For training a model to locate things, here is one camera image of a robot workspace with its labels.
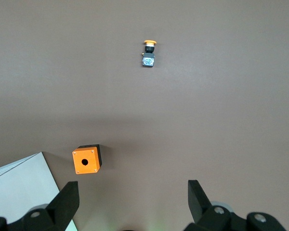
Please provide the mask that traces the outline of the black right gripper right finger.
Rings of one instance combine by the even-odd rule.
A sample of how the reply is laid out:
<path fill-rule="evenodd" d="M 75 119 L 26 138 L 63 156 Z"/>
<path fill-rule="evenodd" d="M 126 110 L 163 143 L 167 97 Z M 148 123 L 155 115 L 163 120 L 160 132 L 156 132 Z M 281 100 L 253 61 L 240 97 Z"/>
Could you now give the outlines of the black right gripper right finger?
<path fill-rule="evenodd" d="M 212 205 L 198 180 L 188 181 L 188 205 L 194 222 L 185 231 L 286 231 L 269 214 L 251 212 L 244 219 L 222 205 Z"/>

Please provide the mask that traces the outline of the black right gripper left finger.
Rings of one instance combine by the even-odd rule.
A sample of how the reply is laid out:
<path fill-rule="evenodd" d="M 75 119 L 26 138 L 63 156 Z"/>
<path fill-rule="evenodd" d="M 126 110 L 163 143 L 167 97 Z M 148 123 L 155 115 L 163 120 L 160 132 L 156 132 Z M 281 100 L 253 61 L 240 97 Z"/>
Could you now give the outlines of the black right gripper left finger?
<path fill-rule="evenodd" d="M 33 209 L 10 224 L 0 217 L 0 231 L 65 231 L 78 208 L 78 182 L 69 181 L 45 208 Z"/>

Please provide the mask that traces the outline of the orange push button switch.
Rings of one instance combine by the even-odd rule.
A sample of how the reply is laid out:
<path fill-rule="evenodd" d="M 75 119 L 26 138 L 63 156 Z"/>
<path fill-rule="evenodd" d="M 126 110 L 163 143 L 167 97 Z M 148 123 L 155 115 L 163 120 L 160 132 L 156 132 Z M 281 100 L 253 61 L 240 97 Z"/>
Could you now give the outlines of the orange push button switch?
<path fill-rule="evenodd" d="M 142 66 L 143 67 L 153 67 L 155 64 L 155 46 L 157 42 L 154 40 L 144 41 L 144 52 L 142 53 Z"/>

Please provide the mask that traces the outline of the white drawer cabinet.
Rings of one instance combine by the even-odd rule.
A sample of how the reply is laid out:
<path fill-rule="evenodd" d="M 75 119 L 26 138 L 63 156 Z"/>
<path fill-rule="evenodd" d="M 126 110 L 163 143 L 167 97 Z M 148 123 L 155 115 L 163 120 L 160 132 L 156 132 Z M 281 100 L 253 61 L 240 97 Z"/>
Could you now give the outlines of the white drawer cabinet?
<path fill-rule="evenodd" d="M 43 153 L 0 167 L 0 217 L 13 223 L 33 209 L 45 208 L 61 190 Z M 65 231 L 78 231 L 73 219 Z"/>

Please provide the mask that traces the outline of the orange button enclosure box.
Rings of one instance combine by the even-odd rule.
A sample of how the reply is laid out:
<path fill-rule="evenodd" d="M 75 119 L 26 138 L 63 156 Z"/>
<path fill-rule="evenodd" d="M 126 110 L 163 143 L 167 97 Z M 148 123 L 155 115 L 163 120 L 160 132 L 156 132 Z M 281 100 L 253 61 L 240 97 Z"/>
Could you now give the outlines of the orange button enclosure box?
<path fill-rule="evenodd" d="M 76 174 L 97 173 L 102 166 L 99 144 L 82 145 L 72 152 Z"/>

